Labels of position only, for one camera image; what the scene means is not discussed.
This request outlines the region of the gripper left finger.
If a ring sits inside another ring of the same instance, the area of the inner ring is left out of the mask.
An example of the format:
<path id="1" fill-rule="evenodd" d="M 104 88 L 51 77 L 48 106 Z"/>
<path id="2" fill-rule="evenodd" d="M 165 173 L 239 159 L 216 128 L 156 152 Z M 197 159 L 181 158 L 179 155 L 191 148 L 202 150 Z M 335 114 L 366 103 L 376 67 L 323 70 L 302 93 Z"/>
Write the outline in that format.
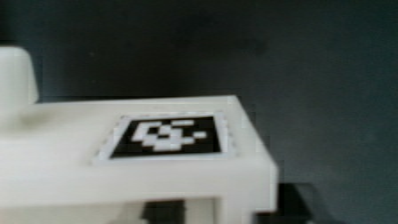
<path id="1" fill-rule="evenodd" d="M 151 201 L 143 204 L 140 218 L 147 224 L 184 224 L 184 212 L 183 200 Z"/>

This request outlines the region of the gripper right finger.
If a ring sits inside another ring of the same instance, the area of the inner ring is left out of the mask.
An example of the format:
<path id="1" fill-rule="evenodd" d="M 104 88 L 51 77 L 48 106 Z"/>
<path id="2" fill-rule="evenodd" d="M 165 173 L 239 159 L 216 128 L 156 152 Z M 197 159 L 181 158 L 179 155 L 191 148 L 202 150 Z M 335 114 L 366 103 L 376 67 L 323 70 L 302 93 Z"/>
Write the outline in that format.
<path id="1" fill-rule="evenodd" d="M 319 224 L 319 197 L 311 184 L 279 184 L 277 209 L 254 213 L 254 224 Z"/>

